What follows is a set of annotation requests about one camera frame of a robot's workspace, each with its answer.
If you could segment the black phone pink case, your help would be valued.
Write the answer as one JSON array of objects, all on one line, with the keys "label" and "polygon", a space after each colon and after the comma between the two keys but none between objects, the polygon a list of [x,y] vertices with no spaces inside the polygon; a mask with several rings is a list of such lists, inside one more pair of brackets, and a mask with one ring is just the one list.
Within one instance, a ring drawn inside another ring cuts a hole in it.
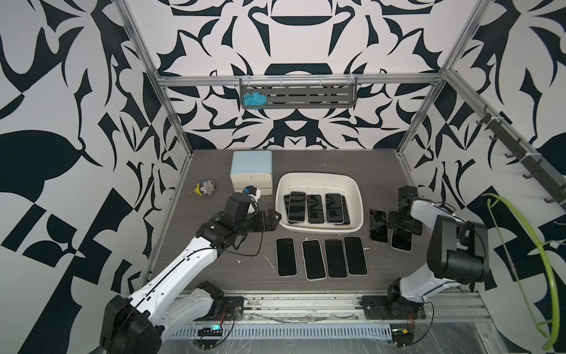
[{"label": "black phone pink case", "polygon": [[276,240],[277,274],[279,277],[294,277],[297,275],[296,253],[294,240],[290,237]]}]

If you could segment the white plastic storage tub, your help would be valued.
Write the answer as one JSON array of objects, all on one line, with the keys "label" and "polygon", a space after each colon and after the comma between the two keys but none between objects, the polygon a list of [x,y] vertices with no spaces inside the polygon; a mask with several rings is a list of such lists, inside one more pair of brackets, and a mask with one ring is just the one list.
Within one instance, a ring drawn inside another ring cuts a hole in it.
[{"label": "white plastic storage tub", "polygon": [[[287,217],[284,196],[292,192],[304,192],[307,195],[337,193],[344,197],[349,223],[311,224],[308,221],[291,223]],[[331,173],[287,173],[280,178],[275,197],[275,210],[282,215],[280,226],[292,232],[323,235],[345,235],[358,232],[364,224],[364,208],[360,188],[357,182],[345,175]]]}]

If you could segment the black phone white case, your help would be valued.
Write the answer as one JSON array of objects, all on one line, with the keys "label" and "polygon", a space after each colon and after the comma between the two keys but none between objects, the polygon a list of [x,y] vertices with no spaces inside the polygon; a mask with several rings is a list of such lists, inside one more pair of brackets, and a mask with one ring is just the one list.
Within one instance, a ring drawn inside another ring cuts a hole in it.
[{"label": "black phone white case", "polygon": [[333,279],[346,278],[348,271],[346,267],[346,257],[344,254],[342,240],[325,240],[324,248],[327,258],[328,276]]}]

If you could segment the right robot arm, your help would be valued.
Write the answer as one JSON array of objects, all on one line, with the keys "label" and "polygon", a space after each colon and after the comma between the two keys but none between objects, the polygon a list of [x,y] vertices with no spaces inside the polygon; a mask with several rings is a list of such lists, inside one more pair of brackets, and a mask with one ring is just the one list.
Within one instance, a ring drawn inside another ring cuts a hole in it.
[{"label": "right robot arm", "polygon": [[446,289],[483,283],[491,276],[488,228],[459,217],[446,204],[419,197],[416,187],[399,188],[398,211],[390,213],[388,223],[392,237],[412,240],[423,229],[430,233],[424,265],[389,286],[389,311],[417,312]]}]

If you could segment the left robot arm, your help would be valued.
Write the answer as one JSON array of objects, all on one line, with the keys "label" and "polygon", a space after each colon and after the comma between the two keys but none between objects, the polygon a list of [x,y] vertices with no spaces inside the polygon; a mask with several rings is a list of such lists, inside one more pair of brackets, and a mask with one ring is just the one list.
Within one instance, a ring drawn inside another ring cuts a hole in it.
[{"label": "left robot arm", "polygon": [[224,209],[203,223],[188,245],[163,271],[130,296],[115,296],[104,312],[100,346],[107,353],[157,353],[171,335],[197,319],[221,312],[224,293],[203,282],[183,299],[181,292],[236,240],[277,229],[279,212],[259,209],[259,190],[235,193]]}]

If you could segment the black phone in tub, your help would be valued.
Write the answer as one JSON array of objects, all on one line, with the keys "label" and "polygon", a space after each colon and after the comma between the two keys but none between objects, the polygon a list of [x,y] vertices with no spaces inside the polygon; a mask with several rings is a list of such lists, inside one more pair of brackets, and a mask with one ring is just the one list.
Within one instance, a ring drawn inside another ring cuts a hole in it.
[{"label": "black phone in tub", "polygon": [[341,201],[342,201],[342,207],[343,207],[343,225],[349,225],[350,224],[350,217],[349,217],[349,211],[348,211],[348,206],[347,206],[347,202],[346,202],[346,198],[345,196],[341,196]]},{"label": "black phone in tub", "polygon": [[343,224],[343,204],[342,195],[329,193],[325,196],[326,221],[329,224]]},{"label": "black phone in tub", "polygon": [[306,215],[306,193],[291,192],[287,208],[288,220],[291,224],[302,223]]},{"label": "black phone in tub", "polygon": [[307,195],[307,219],[310,224],[325,222],[321,195]]}]

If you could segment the light blue drawer box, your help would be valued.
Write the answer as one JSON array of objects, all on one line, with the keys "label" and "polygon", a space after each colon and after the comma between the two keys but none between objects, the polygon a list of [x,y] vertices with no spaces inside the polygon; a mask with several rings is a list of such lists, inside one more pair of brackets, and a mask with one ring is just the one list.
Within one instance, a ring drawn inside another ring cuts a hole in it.
[{"label": "light blue drawer box", "polygon": [[235,151],[231,161],[230,179],[236,193],[254,186],[263,196],[273,194],[273,153],[269,150]]}]

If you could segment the left controller board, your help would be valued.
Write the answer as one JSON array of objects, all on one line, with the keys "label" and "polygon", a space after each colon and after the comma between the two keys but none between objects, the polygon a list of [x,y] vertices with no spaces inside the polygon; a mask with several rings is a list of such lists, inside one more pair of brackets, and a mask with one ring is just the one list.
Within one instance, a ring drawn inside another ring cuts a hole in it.
[{"label": "left controller board", "polygon": [[224,329],[221,325],[209,325],[199,328],[197,331],[197,337],[204,338],[204,337],[222,337]]}]

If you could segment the controller board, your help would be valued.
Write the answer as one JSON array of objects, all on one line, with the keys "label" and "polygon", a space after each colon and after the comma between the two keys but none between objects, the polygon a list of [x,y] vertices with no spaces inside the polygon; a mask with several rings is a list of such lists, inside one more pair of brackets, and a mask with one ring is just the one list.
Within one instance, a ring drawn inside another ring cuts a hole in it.
[{"label": "controller board", "polygon": [[197,331],[197,337],[204,338],[204,337],[222,337],[224,329],[221,325],[209,325],[199,328]]},{"label": "controller board", "polygon": [[406,348],[414,342],[414,331],[407,328],[394,328],[391,333],[393,346]]}]

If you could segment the right controller board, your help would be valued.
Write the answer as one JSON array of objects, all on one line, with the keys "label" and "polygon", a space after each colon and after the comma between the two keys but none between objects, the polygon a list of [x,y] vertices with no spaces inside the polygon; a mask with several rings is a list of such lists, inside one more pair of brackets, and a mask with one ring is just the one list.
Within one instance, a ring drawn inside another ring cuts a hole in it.
[{"label": "right controller board", "polygon": [[414,342],[414,331],[407,328],[394,328],[391,333],[393,346],[406,348]]}]

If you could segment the teal crumpled cloth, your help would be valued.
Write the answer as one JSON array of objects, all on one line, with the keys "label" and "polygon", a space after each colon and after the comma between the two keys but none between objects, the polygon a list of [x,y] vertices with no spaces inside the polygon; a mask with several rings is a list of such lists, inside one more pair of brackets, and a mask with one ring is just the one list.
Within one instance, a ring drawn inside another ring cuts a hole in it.
[{"label": "teal crumpled cloth", "polygon": [[268,104],[268,97],[264,94],[254,91],[245,93],[242,97],[242,105],[247,109],[260,109]]}]

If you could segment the small plush toy keychain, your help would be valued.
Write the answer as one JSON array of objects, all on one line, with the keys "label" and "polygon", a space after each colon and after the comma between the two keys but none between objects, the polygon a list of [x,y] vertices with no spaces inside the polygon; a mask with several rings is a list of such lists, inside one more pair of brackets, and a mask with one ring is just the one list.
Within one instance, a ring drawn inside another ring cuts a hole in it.
[{"label": "small plush toy keychain", "polygon": [[191,194],[196,194],[197,196],[210,196],[215,191],[215,182],[211,179],[205,179],[199,181]]}]

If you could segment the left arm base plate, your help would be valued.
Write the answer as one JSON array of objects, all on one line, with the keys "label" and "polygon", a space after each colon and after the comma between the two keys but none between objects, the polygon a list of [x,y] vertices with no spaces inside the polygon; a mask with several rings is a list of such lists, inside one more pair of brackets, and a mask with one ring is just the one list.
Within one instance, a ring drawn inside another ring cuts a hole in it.
[{"label": "left arm base plate", "polygon": [[236,320],[243,318],[245,299],[243,296],[224,296],[221,300],[215,300],[209,312],[210,320]]}]

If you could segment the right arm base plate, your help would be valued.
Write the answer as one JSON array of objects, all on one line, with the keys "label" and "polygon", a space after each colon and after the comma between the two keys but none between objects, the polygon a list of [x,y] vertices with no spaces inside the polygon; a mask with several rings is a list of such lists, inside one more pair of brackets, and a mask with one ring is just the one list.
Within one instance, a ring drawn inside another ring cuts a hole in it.
[{"label": "right arm base plate", "polygon": [[393,301],[387,296],[365,295],[361,297],[360,306],[366,319],[391,320],[409,319],[411,315],[418,319],[424,304],[412,302],[402,297]]}]

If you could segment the grey slotted wall shelf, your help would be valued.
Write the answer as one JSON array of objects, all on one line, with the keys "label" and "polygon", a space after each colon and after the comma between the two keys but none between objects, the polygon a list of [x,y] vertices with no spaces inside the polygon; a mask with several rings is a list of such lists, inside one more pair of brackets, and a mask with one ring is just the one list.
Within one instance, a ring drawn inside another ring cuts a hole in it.
[{"label": "grey slotted wall shelf", "polygon": [[354,78],[333,80],[274,78],[252,81],[242,79],[239,85],[240,105],[245,93],[258,91],[268,97],[260,109],[342,109],[357,101],[358,82]]}]

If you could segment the dark hook rail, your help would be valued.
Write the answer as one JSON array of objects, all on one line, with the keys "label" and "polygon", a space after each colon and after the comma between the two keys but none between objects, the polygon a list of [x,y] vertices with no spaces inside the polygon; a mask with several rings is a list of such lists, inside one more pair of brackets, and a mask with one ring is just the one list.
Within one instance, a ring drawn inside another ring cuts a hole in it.
[{"label": "dark hook rail", "polygon": [[506,148],[505,157],[522,165],[527,173],[524,179],[535,179],[545,190],[547,204],[557,204],[565,209],[565,177],[527,139],[511,126],[507,120],[485,104],[482,118],[476,123],[485,126],[492,134],[493,144],[501,142]]}]

